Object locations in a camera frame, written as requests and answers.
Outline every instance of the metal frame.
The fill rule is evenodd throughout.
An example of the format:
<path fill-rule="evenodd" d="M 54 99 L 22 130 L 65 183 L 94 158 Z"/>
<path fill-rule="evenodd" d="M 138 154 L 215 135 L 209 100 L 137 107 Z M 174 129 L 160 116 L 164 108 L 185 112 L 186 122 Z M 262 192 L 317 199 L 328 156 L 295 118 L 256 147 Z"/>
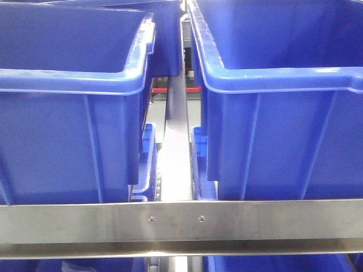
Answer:
<path fill-rule="evenodd" d="M 160 202 L 0 206 L 0 259 L 363 252 L 363 199 L 191 201 L 183 69 L 161 155 Z M 164 258 L 162 271 L 186 261 Z"/>

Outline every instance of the shelving rack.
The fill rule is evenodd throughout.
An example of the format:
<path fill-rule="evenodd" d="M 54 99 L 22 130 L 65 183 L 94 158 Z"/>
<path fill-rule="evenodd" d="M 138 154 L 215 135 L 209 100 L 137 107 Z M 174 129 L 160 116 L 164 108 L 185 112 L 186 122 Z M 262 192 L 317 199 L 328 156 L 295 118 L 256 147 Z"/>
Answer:
<path fill-rule="evenodd" d="M 363 252 L 363 199 L 193 201 L 184 69 L 168 82 L 161 201 L 0 206 L 0 259 Z"/>

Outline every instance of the screw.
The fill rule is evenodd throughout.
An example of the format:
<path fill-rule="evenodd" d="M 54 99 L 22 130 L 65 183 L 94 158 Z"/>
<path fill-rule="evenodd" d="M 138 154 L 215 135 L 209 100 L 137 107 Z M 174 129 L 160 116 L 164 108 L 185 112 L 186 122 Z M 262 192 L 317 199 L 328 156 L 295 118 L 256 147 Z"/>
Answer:
<path fill-rule="evenodd" d="M 202 223 L 204 220 L 205 220 L 205 217 L 204 215 L 201 215 L 199 218 L 198 218 L 199 222 Z"/>
<path fill-rule="evenodd" d="M 150 218 L 147 221 L 149 221 L 150 223 L 154 223 L 155 222 L 155 217 L 150 216 Z"/>

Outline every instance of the blue plastic bin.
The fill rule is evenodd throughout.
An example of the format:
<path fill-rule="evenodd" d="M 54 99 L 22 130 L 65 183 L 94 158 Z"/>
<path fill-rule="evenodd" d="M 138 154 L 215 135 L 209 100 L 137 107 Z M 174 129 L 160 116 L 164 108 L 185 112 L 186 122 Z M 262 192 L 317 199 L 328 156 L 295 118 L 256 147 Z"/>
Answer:
<path fill-rule="evenodd" d="M 189 12 L 218 198 L 363 197 L 363 2 L 192 0 Z"/>
<path fill-rule="evenodd" d="M 354 272 L 342 254 L 203 257 L 204 272 Z"/>
<path fill-rule="evenodd" d="M 196 200 L 216 200 L 216 186 L 206 179 L 206 144 L 201 127 L 194 127 L 192 139 L 192 169 Z M 204 272 L 354 272 L 344 254 L 285 256 L 210 256 L 203 257 Z"/>
<path fill-rule="evenodd" d="M 156 127 L 147 123 L 143 133 L 143 150 L 138 166 L 138 184 L 133 187 L 133 198 L 141 201 L 154 201 L 157 181 Z"/>
<path fill-rule="evenodd" d="M 0 260 L 4 272 L 63 272 L 73 267 L 74 272 L 146 272 L 144 258 L 99 258 L 73 260 Z"/>
<path fill-rule="evenodd" d="M 179 75 L 182 65 L 180 43 L 180 2 L 178 0 L 25 0 L 55 5 L 114 7 L 152 12 L 156 24 L 154 54 L 150 56 L 152 77 Z"/>
<path fill-rule="evenodd" d="M 143 11 L 0 3 L 2 203 L 129 199 L 153 41 Z"/>
<path fill-rule="evenodd" d="M 202 135 L 202 128 L 195 126 L 191 131 L 192 172 L 194 198 L 196 200 L 217 200 L 216 185 L 206 178 L 207 137 Z"/>

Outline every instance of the bin rim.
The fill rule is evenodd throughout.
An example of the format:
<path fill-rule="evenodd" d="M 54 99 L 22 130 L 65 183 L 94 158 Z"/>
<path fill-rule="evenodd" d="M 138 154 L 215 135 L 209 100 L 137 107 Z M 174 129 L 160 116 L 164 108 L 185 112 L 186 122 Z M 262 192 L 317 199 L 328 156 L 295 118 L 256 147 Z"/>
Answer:
<path fill-rule="evenodd" d="M 204 83 L 212 92 L 352 91 L 363 94 L 361 66 L 227 69 L 196 0 L 188 0 L 188 11 Z"/>
<path fill-rule="evenodd" d="M 176 2 L 178 0 L 64 0 L 64 1 L 44 1 L 60 6 L 83 6 L 83 7 L 107 7 L 133 5 L 141 3 Z"/>
<path fill-rule="evenodd" d="M 0 69 L 0 92 L 30 92 L 51 94 L 134 95 L 145 85 L 147 55 L 153 54 L 155 42 L 154 15 L 150 12 L 112 9 L 55 6 L 48 3 L 0 2 L 0 5 L 23 5 L 46 9 L 93 9 L 100 12 L 140 12 L 145 14 L 133 38 L 122 71 L 81 72 L 60 70 Z"/>

